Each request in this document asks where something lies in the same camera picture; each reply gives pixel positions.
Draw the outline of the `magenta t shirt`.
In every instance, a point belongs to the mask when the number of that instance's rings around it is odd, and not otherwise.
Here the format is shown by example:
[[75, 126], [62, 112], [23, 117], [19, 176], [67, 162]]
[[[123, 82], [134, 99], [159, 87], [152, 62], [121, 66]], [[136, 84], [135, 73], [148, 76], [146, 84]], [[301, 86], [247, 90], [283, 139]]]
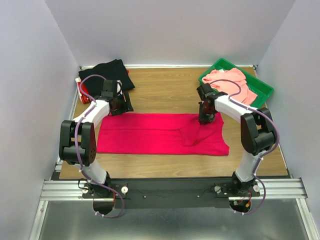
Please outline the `magenta t shirt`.
[[97, 151], [102, 154], [227, 156], [224, 121], [200, 124], [195, 113], [125, 113], [102, 120]]

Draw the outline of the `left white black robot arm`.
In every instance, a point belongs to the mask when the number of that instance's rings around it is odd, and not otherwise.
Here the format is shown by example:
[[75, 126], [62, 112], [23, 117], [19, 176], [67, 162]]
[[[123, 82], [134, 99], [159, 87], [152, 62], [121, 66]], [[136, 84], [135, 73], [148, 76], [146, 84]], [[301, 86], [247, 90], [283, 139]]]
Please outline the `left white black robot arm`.
[[76, 166], [79, 172], [93, 185], [93, 191], [101, 198], [110, 192], [115, 197], [122, 195], [111, 187], [109, 173], [98, 160], [95, 128], [108, 116], [132, 112], [130, 96], [122, 89], [120, 80], [103, 79], [98, 95], [91, 96], [86, 92], [91, 103], [78, 117], [64, 120], [60, 126], [59, 158], [69, 165]]

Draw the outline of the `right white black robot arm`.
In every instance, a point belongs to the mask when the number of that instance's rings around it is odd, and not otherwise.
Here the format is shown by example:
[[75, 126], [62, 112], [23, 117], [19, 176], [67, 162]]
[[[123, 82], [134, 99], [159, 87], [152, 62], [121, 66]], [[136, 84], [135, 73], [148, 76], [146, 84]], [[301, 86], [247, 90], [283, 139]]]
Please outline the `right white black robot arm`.
[[200, 102], [198, 121], [212, 123], [216, 114], [224, 113], [240, 124], [240, 139], [244, 149], [238, 168], [231, 176], [230, 191], [241, 196], [256, 180], [257, 169], [264, 156], [279, 144], [279, 133], [267, 108], [254, 108], [234, 99], [239, 92], [228, 95], [215, 92], [204, 83], [196, 89]]

